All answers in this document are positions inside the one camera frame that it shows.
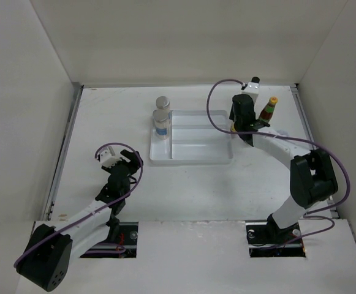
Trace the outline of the small yellow label bottle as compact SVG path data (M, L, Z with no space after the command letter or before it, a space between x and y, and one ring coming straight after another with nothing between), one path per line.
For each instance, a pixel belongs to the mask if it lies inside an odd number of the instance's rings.
M236 130L234 124L231 124L231 126L230 126L230 131L231 131L233 134L238 134L238 131Z

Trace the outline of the tall black cap oil bottle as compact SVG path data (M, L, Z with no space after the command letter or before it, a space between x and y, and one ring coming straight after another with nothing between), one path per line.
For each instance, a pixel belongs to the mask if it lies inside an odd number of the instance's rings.
M260 78L259 77L252 77L251 82L259 84L260 83Z

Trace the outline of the blue label shaker jar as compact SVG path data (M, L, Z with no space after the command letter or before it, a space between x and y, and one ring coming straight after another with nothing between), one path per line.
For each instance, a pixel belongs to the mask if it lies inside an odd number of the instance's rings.
M169 137L169 114L164 110L157 109L153 111L153 122L156 130L156 135L165 140Z
M166 96L159 96L156 99L156 108L170 113L170 100Z

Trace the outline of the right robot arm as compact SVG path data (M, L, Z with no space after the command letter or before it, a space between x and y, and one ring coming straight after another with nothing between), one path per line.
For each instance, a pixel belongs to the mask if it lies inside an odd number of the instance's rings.
M235 132L255 132L239 137L247 144L271 155L290 171L287 200L270 214L265 225L247 226L250 244L276 244L296 228L298 220L318 202L338 191L330 156L323 149L308 150L280 139L267 122L256 118L254 101L248 94L232 98L230 120Z

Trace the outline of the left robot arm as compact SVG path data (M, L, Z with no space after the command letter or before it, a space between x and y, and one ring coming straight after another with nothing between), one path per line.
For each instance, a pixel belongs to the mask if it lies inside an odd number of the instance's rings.
M105 244L117 241L117 216L139 184L140 180L134 175L143 173L139 152L129 146L124 146L116 156L113 148L105 145L97 150L95 158L109 174L95 199L70 217L67 224L36 227L25 251L13 265L19 275L46 292L58 287L73 260L102 241Z

